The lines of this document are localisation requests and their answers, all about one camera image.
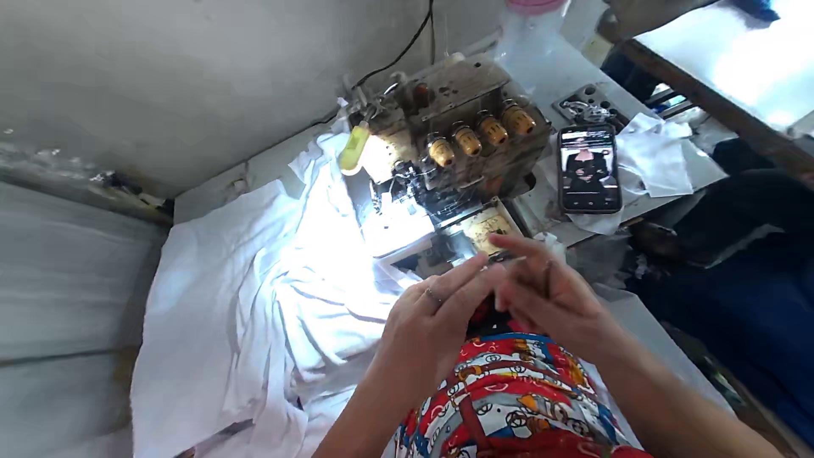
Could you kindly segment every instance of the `phone screen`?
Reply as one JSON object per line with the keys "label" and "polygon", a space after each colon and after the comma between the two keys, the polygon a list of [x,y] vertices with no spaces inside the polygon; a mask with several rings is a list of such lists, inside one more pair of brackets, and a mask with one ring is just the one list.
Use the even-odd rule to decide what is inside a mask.
{"label": "phone screen", "polygon": [[563,131],[560,154],[565,210],[613,212],[621,208],[612,127]]}

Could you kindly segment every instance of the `smartphone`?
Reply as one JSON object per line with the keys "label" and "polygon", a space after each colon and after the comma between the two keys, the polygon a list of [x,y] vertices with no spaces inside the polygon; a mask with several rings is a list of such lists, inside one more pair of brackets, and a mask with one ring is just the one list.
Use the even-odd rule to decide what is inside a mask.
{"label": "smartphone", "polygon": [[559,136],[559,200],[567,214],[612,214],[622,209],[616,129],[571,126]]}

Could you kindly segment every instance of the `cartoon print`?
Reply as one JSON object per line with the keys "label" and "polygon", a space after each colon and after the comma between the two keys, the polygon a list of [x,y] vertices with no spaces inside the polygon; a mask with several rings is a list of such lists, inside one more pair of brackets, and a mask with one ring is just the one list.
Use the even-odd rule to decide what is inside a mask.
{"label": "cartoon print", "polygon": [[520,332],[466,342],[453,372],[394,439],[397,456],[474,458],[484,439],[501,450],[533,444],[573,456],[633,450],[621,447],[627,442],[579,360],[548,337]]}

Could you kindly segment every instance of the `phone case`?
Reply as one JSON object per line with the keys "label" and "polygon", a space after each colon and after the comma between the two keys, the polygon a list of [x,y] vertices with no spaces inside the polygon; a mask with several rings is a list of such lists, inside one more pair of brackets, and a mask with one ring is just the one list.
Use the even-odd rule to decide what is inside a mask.
{"label": "phone case", "polygon": [[[616,178],[616,182],[619,183],[619,155],[617,154],[616,150],[616,129],[613,126],[610,126],[610,131],[613,133],[614,136],[614,144],[613,144],[613,176]],[[566,209],[563,201],[562,201],[562,134],[570,131],[576,130],[570,127],[566,127],[565,129],[560,130],[559,138],[557,140],[557,199],[559,200],[559,207],[565,214],[614,214],[622,211],[622,188],[621,184],[617,188],[617,192],[619,193],[619,208],[618,209]]]}

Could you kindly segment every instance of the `white wall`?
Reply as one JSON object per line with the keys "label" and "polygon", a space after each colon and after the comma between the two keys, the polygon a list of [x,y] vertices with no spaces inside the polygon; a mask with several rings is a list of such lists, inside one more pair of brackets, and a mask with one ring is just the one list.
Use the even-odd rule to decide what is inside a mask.
{"label": "white wall", "polygon": [[127,456],[129,374],[166,235],[0,183],[0,455]]}
{"label": "white wall", "polygon": [[[436,55],[496,31],[502,5],[437,0]],[[572,2],[578,24],[564,34],[578,48],[597,5]],[[175,196],[326,115],[342,76],[389,63],[426,9],[427,0],[4,0],[0,141],[61,148]],[[394,70],[418,71],[429,50],[425,32]]]}
{"label": "white wall", "polygon": [[141,343],[166,230],[0,183],[0,363]]}

